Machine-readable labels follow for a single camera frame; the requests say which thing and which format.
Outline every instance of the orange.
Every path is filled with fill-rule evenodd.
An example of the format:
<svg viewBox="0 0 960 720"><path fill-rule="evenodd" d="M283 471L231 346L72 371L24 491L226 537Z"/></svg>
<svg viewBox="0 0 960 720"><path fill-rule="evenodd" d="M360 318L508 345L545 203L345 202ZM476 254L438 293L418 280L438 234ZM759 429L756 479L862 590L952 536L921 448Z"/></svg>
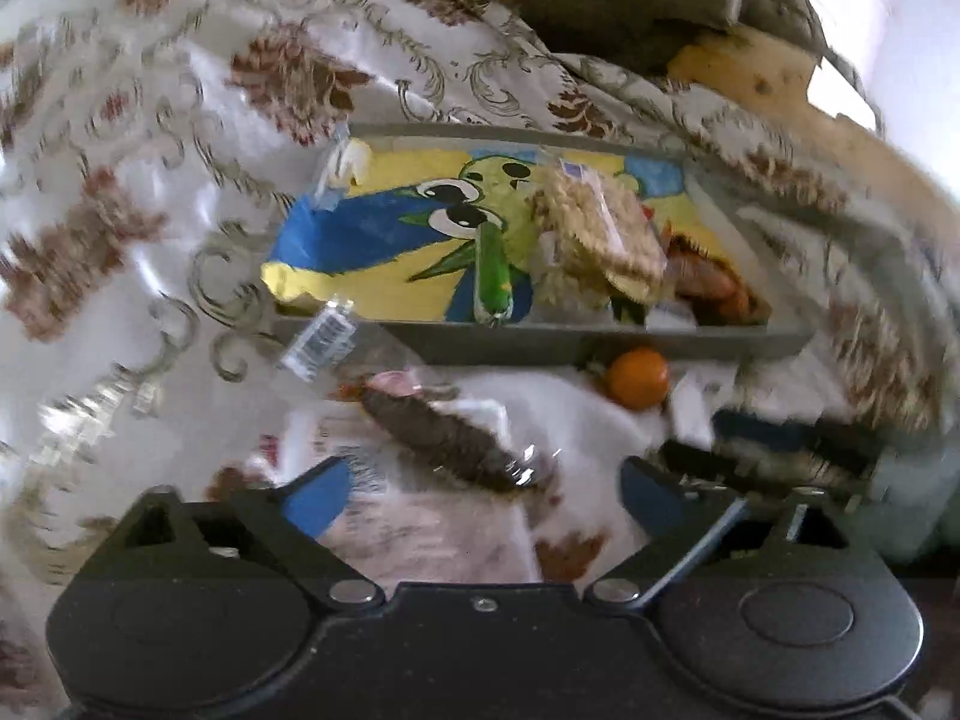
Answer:
<svg viewBox="0 0 960 720"><path fill-rule="evenodd" d="M670 392L666 360L653 349L634 349L607 368L607 394L632 412L661 405Z"/></svg>

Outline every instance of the screw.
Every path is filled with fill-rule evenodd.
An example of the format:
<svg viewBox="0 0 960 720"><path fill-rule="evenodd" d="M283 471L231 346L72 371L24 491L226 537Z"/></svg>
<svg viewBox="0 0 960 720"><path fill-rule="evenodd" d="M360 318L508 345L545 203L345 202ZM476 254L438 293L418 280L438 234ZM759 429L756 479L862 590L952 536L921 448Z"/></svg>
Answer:
<svg viewBox="0 0 960 720"><path fill-rule="evenodd" d="M628 579L601 579L594 584L593 595L605 604L628 604L640 598L640 588Z"/></svg>
<svg viewBox="0 0 960 720"><path fill-rule="evenodd" d="M338 604L368 604L376 598L376 586L364 579L344 579L330 587L330 598Z"/></svg>
<svg viewBox="0 0 960 720"><path fill-rule="evenodd" d="M474 598L470 603L473 603L473 608L477 611L483 611L483 613L496 611L498 606L493 598Z"/></svg>

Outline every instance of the tray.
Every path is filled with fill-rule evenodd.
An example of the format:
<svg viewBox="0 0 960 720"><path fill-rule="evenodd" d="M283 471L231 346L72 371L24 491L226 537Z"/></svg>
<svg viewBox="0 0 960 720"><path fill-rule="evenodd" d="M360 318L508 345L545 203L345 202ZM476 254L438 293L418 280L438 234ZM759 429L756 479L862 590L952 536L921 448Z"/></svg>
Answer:
<svg viewBox="0 0 960 720"><path fill-rule="evenodd" d="M743 280L771 307L771 317L762 327L661 330L626 324L522 322L488 328L469 322L381 322L430 365L578 365L591 358L606 361L637 346L651 346L674 359L770 360L799 353L813 336L814 328L803 316L806 298L782 276L768 250L750 246L751 231L736 224L733 211L737 207L736 196L741 194L739 188L728 177L714 175L692 160L671 159L662 152L577 136L503 127L354 124L352 135L369 143L375 152L444 148L509 153L549 146L672 162L683 171L683 189L696 206L703 225L716 234ZM745 189L744 194L755 194L755 190ZM289 343L306 322L306 317L280 316L275 321L275 336Z"/></svg>

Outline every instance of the floral tablecloth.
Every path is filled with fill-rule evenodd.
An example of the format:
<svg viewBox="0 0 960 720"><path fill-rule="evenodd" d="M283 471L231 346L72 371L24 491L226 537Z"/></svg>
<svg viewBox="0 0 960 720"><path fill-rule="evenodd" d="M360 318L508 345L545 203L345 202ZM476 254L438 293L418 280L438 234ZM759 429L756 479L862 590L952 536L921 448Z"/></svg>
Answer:
<svg viewBox="0 0 960 720"><path fill-rule="evenodd" d="M960 293L943 230L708 90L551 55L496 2L118 0L29 25L0 63L0 716L62 703L43 621L114 518L150 485L203 498L301 405L272 384L256 273L348 117L574 133L724 165L764 191L740 213L820 331L794 360L699 365L710 405L932 432L956 420ZM658 413L623 412L572 370L449 375L563 450L533 520L542 565L577 547L582 584L644 543L616 469L662 442Z"/></svg>

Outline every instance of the blue and yellow picture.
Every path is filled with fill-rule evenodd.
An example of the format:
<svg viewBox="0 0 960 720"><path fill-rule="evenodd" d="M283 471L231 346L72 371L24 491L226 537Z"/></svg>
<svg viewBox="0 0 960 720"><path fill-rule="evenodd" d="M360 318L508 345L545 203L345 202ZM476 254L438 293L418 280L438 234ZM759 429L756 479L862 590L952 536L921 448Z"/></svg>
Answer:
<svg viewBox="0 0 960 720"><path fill-rule="evenodd" d="M647 218L724 256L680 167L640 156L564 156L628 183ZM367 319L473 322L477 247L495 227L502 278L512 287L509 322L521 322L533 301L527 260L538 230L530 200L543 169L534 151L521 149L376 153L363 185L332 210L310 197L294 205L263 280L280 304L298 309L341 295Z"/></svg>

